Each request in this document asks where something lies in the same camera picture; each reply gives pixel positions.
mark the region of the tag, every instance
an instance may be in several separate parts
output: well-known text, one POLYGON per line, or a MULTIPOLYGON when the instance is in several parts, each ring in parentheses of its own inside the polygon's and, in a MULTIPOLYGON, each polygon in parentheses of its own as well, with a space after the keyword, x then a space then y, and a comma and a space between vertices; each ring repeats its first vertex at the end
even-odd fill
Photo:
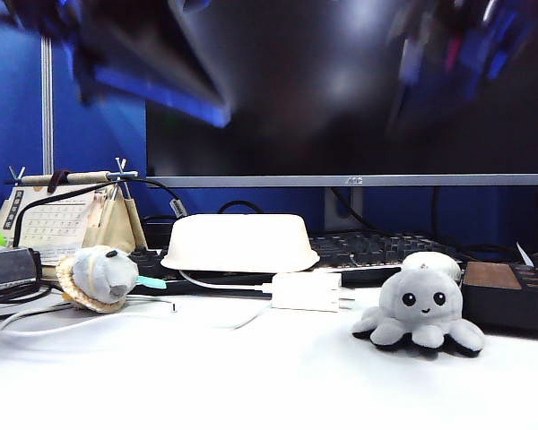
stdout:
POLYGON ((136 282, 145 285, 147 288, 166 289, 168 287, 165 280, 148 278, 147 276, 138 276, 136 282))
POLYGON ((520 251, 520 255, 522 255, 522 259, 524 260, 525 265, 534 267, 532 259, 528 256, 524 249, 522 249, 522 246, 520 246, 518 242, 516 242, 516 247, 518 248, 518 251, 520 251))

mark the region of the plush toy eye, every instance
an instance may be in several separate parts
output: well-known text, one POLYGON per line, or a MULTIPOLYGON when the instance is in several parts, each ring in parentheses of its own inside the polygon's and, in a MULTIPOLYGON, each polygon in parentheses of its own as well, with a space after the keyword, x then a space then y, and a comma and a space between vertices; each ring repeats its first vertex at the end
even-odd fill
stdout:
POLYGON ((416 297, 413 293, 406 293, 403 296, 403 303, 407 306, 412 306, 416 302, 416 297))
POLYGON ((439 306, 442 306, 447 301, 447 298, 444 293, 434 293, 434 303, 436 303, 439 306))

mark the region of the stuffed toy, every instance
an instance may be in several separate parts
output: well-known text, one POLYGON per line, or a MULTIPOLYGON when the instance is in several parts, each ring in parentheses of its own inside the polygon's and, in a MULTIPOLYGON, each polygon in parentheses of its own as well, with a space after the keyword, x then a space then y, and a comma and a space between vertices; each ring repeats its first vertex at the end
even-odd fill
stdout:
POLYGON ((484 345, 484 335, 462 318, 463 297, 456 282, 445 274, 448 271, 431 269, 430 262, 424 264, 426 267, 416 265, 411 264, 414 267, 404 268, 385 281, 379 306, 364 312, 352 328, 353 336, 370 338, 377 348, 389 350, 409 341, 437 350, 447 338, 462 354, 477 356, 484 345))
POLYGON ((423 251, 409 255, 403 260, 401 270, 432 269, 448 275, 456 283, 460 282, 460 266, 446 254, 423 251))
POLYGON ((138 278, 127 254, 105 245, 82 248, 56 266, 65 298, 100 313, 119 310, 138 278))

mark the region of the white desk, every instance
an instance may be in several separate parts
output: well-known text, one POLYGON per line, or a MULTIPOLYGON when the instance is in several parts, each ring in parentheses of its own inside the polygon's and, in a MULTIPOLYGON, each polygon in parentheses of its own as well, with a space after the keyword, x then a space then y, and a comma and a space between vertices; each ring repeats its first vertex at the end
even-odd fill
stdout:
POLYGON ((244 321, 267 302, 173 297, 175 314, 163 303, 125 310, 166 320, 118 317, 0 339, 0 427, 538 429, 538 340, 490 335, 477 358, 382 352, 351 335, 378 289, 358 298, 339 314, 267 309, 233 331, 211 327, 244 321))

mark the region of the white bowl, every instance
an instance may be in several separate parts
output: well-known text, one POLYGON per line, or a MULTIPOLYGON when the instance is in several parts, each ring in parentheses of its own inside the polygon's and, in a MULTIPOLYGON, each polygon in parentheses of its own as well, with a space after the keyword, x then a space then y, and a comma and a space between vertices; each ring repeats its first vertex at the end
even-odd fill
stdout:
POLYGON ((200 214, 171 230, 161 264, 183 271, 304 271, 319 260, 303 218, 286 214, 200 214))

